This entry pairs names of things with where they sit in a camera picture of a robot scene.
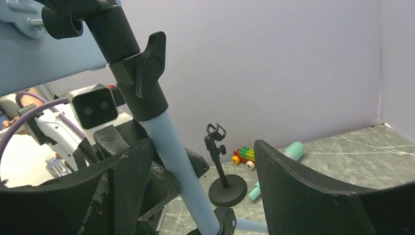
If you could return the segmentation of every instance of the toy car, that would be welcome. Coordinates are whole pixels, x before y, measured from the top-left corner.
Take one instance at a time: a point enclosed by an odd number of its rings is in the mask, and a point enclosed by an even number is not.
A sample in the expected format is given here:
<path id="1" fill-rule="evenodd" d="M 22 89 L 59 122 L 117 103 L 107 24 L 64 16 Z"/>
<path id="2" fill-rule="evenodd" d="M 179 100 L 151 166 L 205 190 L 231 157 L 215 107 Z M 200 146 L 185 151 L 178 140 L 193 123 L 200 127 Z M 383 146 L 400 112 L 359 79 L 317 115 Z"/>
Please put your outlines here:
<path id="1" fill-rule="evenodd" d="M 232 162 L 236 165 L 240 163 L 245 163 L 246 167 L 249 170 L 255 169 L 255 155 L 254 149 L 243 147 L 233 152 Z"/>

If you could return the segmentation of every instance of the person's arm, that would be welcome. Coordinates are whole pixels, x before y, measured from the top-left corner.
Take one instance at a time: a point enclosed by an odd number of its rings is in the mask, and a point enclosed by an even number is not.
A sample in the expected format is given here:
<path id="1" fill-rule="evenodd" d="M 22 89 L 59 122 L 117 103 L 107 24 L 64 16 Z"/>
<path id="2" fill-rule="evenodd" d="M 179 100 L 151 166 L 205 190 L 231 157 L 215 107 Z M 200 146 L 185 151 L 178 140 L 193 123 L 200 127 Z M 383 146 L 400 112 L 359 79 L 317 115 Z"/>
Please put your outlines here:
<path id="1" fill-rule="evenodd" d="M 28 92 L 34 93 L 34 94 L 38 94 L 38 92 L 36 91 L 36 89 L 34 87 L 30 88 L 28 90 Z M 29 95 L 24 95 L 22 97 L 22 105 L 23 107 L 29 106 L 31 104 L 36 104 L 36 106 L 39 106 L 42 104 L 42 102 L 38 99 L 36 99 L 35 97 L 31 97 Z M 15 117 L 13 118 L 11 121 L 3 121 L 3 127 L 2 129 L 6 129 L 7 127 L 11 126 L 13 123 L 15 123 L 17 120 L 19 119 L 19 117 Z M 26 130 L 19 132 L 18 134 L 28 134 L 28 132 Z"/>
<path id="2" fill-rule="evenodd" d="M 39 95 L 34 87 L 30 88 L 29 92 Z M 36 106 L 39 106 L 39 105 L 42 104 L 42 102 L 40 100 L 36 99 L 35 97 L 31 97 L 29 95 L 23 95 L 23 97 L 22 97 L 23 107 L 29 106 L 31 104 L 36 104 Z"/>

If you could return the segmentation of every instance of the light blue pole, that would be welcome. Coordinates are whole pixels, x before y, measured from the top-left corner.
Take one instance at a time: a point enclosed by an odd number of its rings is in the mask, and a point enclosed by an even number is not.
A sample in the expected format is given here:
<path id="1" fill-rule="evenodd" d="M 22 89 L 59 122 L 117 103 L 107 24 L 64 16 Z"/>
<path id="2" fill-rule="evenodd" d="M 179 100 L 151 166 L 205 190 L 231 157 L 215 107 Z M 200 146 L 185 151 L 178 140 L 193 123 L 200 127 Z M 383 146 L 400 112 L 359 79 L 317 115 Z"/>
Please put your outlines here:
<path id="1" fill-rule="evenodd" d="M 268 227 L 266 224 L 249 221 L 242 218 L 236 219 L 236 230 L 240 231 L 250 231 L 250 232 L 257 232 L 257 233 L 268 233 Z"/>
<path id="2" fill-rule="evenodd" d="M 217 235 L 220 230 L 218 219 L 167 111 L 141 124 L 153 141 L 165 168 L 179 181 L 182 199 L 200 233 Z"/>

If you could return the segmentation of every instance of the round black base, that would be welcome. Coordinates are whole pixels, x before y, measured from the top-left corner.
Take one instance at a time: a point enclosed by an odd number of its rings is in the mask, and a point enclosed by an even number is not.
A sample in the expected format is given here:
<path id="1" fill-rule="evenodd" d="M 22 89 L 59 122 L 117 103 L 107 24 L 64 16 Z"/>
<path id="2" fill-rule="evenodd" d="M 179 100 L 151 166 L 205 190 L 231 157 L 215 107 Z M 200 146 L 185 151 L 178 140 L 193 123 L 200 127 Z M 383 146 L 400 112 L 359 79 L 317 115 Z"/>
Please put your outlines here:
<path id="1" fill-rule="evenodd" d="M 229 187 L 223 188 L 220 179 L 217 179 L 209 188 L 209 199 L 217 207 L 232 207 L 240 203 L 247 194 L 248 187 L 242 177 L 226 175 Z"/>

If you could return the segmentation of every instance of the camera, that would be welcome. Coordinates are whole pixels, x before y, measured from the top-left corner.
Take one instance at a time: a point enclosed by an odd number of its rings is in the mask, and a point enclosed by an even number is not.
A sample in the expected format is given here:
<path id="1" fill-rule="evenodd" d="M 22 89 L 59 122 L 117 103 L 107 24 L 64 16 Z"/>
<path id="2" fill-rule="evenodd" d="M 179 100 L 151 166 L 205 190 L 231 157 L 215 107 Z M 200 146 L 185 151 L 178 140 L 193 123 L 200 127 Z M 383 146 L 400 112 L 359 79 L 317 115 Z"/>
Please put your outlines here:
<path id="1" fill-rule="evenodd" d="M 68 99 L 84 129 L 94 128 L 118 117 L 113 94 L 102 84 L 73 91 Z"/>

